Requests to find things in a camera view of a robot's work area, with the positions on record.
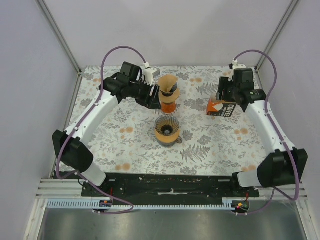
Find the orange coffee filter box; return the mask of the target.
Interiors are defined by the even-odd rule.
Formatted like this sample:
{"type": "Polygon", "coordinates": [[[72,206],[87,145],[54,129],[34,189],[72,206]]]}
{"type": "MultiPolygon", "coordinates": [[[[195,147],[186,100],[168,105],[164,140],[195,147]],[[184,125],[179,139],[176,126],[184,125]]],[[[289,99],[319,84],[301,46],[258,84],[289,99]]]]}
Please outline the orange coffee filter box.
{"type": "Polygon", "coordinates": [[[224,100],[217,100],[216,94],[212,93],[206,107],[206,115],[213,117],[230,118],[237,104],[224,100]]]}

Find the brown paper coffee filter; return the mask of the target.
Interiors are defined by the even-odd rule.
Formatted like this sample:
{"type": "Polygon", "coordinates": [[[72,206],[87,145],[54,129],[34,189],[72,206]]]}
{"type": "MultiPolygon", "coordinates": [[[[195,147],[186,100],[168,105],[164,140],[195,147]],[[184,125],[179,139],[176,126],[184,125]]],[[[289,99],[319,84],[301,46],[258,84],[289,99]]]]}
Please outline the brown paper coffee filter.
{"type": "Polygon", "coordinates": [[[157,84],[159,85],[160,91],[169,93],[174,84],[178,81],[178,77],[167,74],[158,79],[157,84]]]}

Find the wooden ring dripper stand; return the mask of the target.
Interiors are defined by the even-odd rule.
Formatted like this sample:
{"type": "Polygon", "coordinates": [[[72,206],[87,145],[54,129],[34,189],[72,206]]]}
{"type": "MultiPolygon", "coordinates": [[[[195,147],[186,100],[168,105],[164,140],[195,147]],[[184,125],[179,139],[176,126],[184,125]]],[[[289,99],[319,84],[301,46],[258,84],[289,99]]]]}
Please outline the wooden ring dripper stand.
{"type": "Polygon", "coordinates": [[[180,89],[177,88],[173,94],[171,96],[165,96],[163,95],[162,92],[159,92],[158,93],[158,96],[159,96],[159,100],[162,102],[162,103],[165,103],[165,104],[170,104],[170,103],[173,103],[175,102],[178,97],[180,96],[180,89]]]}

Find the orange glass carafe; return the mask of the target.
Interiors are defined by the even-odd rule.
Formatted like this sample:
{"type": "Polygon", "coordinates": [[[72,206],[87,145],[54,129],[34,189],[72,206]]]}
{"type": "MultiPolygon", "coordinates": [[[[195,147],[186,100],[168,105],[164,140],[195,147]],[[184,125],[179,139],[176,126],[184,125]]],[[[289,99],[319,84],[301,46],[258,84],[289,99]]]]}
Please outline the orange glass carafe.
{"type": "Polygon", "coordinates": [[[165,114],[171,114],[176,110],[176,102],[161,102],[161,110],[165,114]]]}

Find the grey glass dripper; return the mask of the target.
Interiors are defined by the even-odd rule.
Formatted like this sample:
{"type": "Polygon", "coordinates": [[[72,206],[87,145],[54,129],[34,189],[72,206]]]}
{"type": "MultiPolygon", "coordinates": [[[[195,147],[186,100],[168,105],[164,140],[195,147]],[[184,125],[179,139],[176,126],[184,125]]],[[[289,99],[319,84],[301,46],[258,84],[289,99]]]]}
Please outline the grey glass dripper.
{"type": "Polygon", "coordinates": [[[156,132],[163,136],[171,136],[180,129],[178,119],[172,115],[159,116],[154,126],[156,132]]]}

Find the grey glass carafe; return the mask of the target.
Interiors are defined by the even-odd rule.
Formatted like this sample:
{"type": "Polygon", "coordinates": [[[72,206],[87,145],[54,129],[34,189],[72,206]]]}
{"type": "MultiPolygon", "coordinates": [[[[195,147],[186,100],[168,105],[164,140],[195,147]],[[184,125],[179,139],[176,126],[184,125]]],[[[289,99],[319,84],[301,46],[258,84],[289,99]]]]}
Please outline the grey glass carafe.
{"type": "Polygon", "coordinates": [[[183,142],[183,139],[179,136],[175,141],[173,142],[163,142],[163,141],[160,141],[158,140],[157,141],[161,146],[163,147],[171,147],[175,144],[181,144],[183,142]]]}

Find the blue glass dripper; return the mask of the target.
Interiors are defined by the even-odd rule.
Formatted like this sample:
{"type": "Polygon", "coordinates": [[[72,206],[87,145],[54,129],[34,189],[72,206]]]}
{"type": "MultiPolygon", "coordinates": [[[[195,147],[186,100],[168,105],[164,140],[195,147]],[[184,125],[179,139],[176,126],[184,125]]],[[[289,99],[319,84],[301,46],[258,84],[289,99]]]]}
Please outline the blue glass dripper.
{"type": "Polygon", "coordinates": [[[167,90],[160,90],[162,95],[165,97],[170,97],[178,88],[178,83],[176,82],[172,87],[169,87],[167,90]]]}

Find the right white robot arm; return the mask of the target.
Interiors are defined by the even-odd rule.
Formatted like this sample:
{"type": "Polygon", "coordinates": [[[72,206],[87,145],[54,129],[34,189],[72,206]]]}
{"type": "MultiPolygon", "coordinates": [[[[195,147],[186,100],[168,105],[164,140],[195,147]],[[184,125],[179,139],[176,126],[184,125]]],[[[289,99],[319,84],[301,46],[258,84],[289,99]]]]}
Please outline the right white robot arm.
{"type": "Polygon", "coordinates": [[[257,130],[266,152],[266,158],[256,169],[232,175],[230,193],[240,197],[250,187],[299,184],[308,154],[305,149],[297,149],[285,136],[266,101],[266,93],[255,88],[253,70],[235,64],[229,76],[220,77],[216,98],[241,107],[257,130]]]}

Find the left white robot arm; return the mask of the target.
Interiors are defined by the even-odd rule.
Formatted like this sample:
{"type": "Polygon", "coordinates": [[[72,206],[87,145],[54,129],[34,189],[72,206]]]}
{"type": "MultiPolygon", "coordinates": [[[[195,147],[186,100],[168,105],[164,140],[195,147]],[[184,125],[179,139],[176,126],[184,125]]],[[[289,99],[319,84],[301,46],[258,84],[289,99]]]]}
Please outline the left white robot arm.
{"type": "Polygon", "coordinates": [[[119,72],[103,79],[99,90],[82,115],[64,131],[52,135],[58,163],[73,168],[88,182],[93,191],[103,197],[110,192],[107,175],[94,163],[88,148],[93,133],[122,100],[132,98],[137,104],[151,110],[161,109],[160,87],[154,80],[160,70],[144,63],[142,67],[124,62],[119,72]]]}

